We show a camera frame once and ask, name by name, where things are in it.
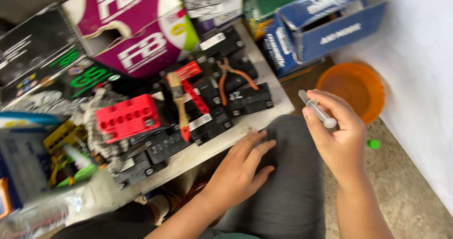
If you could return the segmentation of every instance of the hand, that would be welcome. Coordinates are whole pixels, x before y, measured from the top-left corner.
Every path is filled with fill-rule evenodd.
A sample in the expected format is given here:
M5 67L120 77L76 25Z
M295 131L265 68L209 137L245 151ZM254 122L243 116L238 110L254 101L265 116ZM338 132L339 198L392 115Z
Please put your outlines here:
M317 89L307 91L307 97L317 99L320 108L329 109L338 121L340 130L328 133L312 109L302 110L316 148L338 184L365 175L365 123L341 97Z
M252 196L266 181L273 166L264 167L257 175L261 157L275 146L275 140L255 147L265 136L265 130L246 135L228 152L209 183L200 192L221 212L242 203Z

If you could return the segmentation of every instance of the green bottle cap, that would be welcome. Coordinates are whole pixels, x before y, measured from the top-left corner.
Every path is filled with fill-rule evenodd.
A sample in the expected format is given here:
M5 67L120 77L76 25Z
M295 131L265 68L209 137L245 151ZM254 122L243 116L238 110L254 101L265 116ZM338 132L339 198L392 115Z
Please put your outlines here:
M368 146L371 149L379 149L379 147L381 147L381 144L376 139L369 139L366 142L366 146Z

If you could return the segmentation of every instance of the gray pants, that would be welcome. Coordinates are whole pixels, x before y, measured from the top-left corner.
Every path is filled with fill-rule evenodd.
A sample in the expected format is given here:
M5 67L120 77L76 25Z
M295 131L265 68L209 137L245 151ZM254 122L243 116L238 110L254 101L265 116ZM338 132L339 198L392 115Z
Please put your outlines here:
M199 239L213 239L219 233L244 233L262 239L325 238L323 161L304 118L283 115L266 130L267 138L275 139L277 145L264 155L257 171L268 165L274 165L275 171L256 194L228 210L219 224L206 229ZM53 238L91 238L94 234L98 239L121 238L122 231L127 231L125 238L143 238L155 226L137 224L137 209L141 208L137 205L131 203L129 207L82 221ZM134 219L125 214L129 212Z

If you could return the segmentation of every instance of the syringe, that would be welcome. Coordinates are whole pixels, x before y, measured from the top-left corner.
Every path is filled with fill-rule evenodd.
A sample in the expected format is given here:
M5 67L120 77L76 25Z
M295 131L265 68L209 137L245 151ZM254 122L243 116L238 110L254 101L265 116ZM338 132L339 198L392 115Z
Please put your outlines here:
M305 103L305 105L311 108L316 114L316 116L323 122L326 128L333 128L337 125L337 120L334 118L329 117L327 113L321 110L318 106L318 101L315 99L309 99L307 97L307 92L304 90L299 90L298 92L300 99Z

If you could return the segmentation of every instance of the paintbrush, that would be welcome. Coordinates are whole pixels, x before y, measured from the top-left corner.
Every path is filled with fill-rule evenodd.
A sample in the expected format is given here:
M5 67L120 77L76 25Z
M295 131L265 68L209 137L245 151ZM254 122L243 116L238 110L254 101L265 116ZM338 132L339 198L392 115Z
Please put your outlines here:
M173 102L176 104L179 113L179 129L181 130L181 135L185 141L189 141L190 132L189 132L189 121L187 119L186 109L184 106L184 90L181 86L181 81L178 74L168 73L167 74L168 84L171 88L171 93L173 95Z

